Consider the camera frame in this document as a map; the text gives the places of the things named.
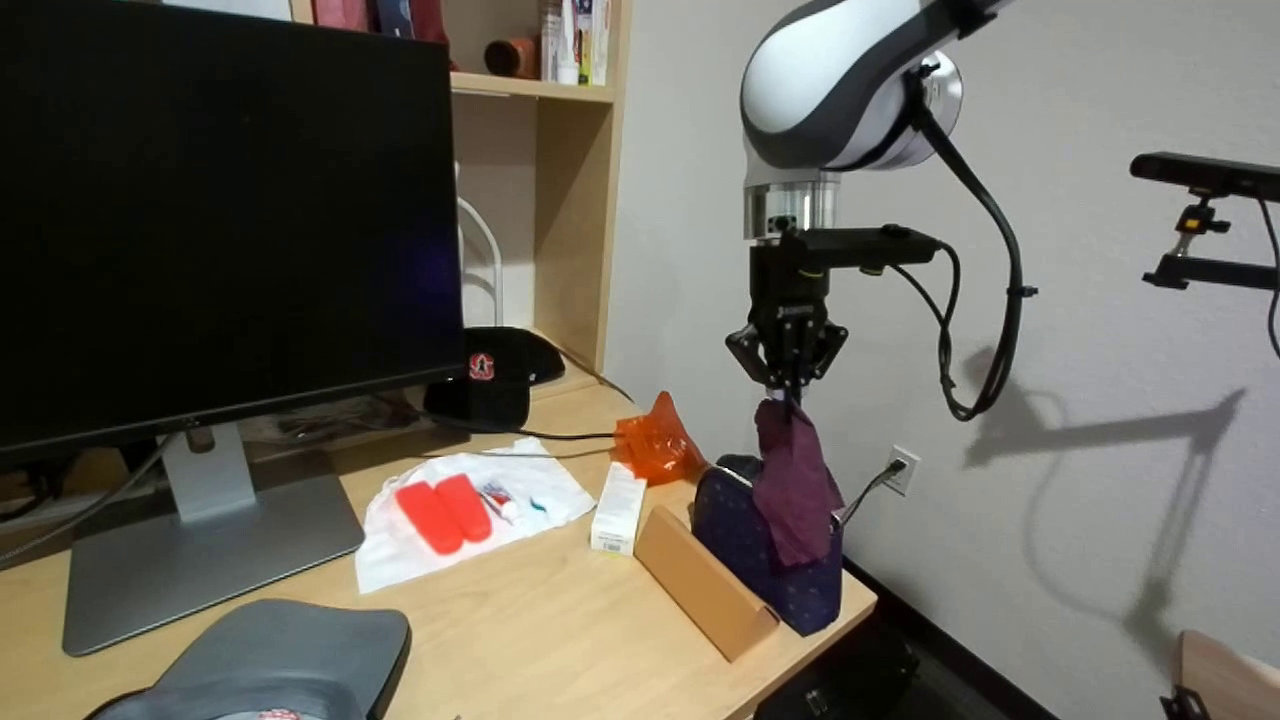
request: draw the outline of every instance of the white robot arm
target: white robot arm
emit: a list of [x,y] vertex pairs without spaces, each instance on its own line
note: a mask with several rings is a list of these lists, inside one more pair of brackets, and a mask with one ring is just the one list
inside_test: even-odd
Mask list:
[[774,168],[899,168],[931,157],[905,128],[905,73],[931,66],[923,104],[961,121],[961,73],[937,53],[1007,0],[814,0],[754,53],[739,84],[745,134]]
[[[931,154],[990,208],[1007,247],[1007,305],[990,382],[961,404],[951,382],[951,311],[961,295],[961,256],[923,232],[818,230],[805,222],[759,223],[754,247],[754,317],[725,344],[764,389],[789,394],[819,382],[844,350],[844,327],[828,319],[828,272],[899,272],[940,325],[940,384],[955,422],[990,411],[1007,382],[1021,331],[1021,305],[1033,295],[1021,272],[1018,232],[994,193],[977,181],[949,134],[961,121],[961,73],[940,43],[986,29],[1007,0],[807,0],[783,18],[754,53],[739,84],[739,121],[755,157],[783,173],[905,168]],[[937,305],[905,266],[937,251],[951,266],[951,295]]]

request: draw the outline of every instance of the shelf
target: shelf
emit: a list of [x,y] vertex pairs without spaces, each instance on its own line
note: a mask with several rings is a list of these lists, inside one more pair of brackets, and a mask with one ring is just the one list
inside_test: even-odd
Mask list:
[[481,73],[451,73],[451,96],[614,104],[608,90],[540,84],[540,80],[511,80],[511,75],[481,75]]

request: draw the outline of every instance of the book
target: book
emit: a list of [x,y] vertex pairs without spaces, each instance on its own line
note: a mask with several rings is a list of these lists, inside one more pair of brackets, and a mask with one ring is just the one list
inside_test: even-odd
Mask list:
[[369,0],[318,0],[318,26],[322,29],[343,29],[343,32],[369,32]]
[[417,40],[449,43],[439,0],[414,0]]
[[409,0],[373,0],[377,32],[414,40],[414,7]]

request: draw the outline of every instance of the purple cloth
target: purple cloth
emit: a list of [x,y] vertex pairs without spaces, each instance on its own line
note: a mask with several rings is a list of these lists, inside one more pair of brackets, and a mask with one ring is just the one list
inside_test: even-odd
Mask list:
[[828,474],[814,422],[783,399],[755,407],[764,477],[754,483],[783,569],[819,565],[834,551],[839,490]]

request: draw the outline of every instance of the monitor stand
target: monitor stand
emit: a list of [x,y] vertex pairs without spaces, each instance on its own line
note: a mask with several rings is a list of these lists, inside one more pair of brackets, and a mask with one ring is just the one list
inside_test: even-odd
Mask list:
[[236,423],[179,434],[163,449],[177,515],[74,546],[65,652],[89,658],[254,589],[350,556],[363,534],[322,467],[257,494]]

